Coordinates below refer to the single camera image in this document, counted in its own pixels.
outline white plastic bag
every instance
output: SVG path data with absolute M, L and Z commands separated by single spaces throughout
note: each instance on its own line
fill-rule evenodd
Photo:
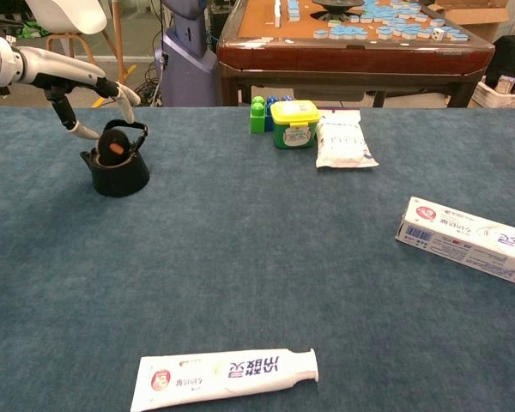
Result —
M 317 126 L 317 167 L 374 167 L 364 140 L 358 110 L 321 110 Z

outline barcode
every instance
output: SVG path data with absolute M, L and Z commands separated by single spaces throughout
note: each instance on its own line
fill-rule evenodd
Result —
M 426 242 L 431 240 L 431 237 L 433 236 L 431 232 L 426 232 L 425 230 L 421 230 L 414 226 L 408 226 L 406 229 L 406 234 L 412 236 L 413 238 L 425 240 Z

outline red logo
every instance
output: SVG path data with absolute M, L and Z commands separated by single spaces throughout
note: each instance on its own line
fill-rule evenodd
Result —
M 170 372 L 168 372 L 166 369 L 162 369 L 154 373 L 153 378 L 151 379 L 151 387 L 155 391 L 164 391 L 169 383 Z
M 435 218 L 435 216 L 437 215 L 433 209 L 426 208 L 425 206 L 420 206 L 415 211 L 419 216 L 421 216 L 424 219 L 427 219 L 429 221 L 432 221 Z

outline chair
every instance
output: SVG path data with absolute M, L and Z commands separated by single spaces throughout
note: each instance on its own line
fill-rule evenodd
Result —
M 90 63 L 95 64 L 94 55 L 83 34 L 96 34 L 101 32 L 112 53 L 119 61 L 118 80 L 124 82 L 124 66 L 122 56 L 106 32 L 106 16 L 100 6 L 99 0 L 26 0 L 28 7 L 34 14 L 36 21 L 51 34 L 45 41 L 46 50 L 51 50 L 53 40 L 68 40 L 69 53 L 73 58 L 73 40 L 78 40 L 88 56 Z

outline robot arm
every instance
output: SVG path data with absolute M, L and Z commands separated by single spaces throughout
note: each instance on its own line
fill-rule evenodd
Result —
M 131 106 L 140 103 L 137 94 L 120 83 L 108 81 L 105 72 L 93 64 L 34 47 L 15 48 L 0 37 L 0 87 L 11 82 L 44 89 L 45 97 L 67 130 L 87 139 L 100 135 L 76 120 L 65 96 L 73 88 L 90 88 L 103 98 L 114 99 L 128 123 L 134 122 Z

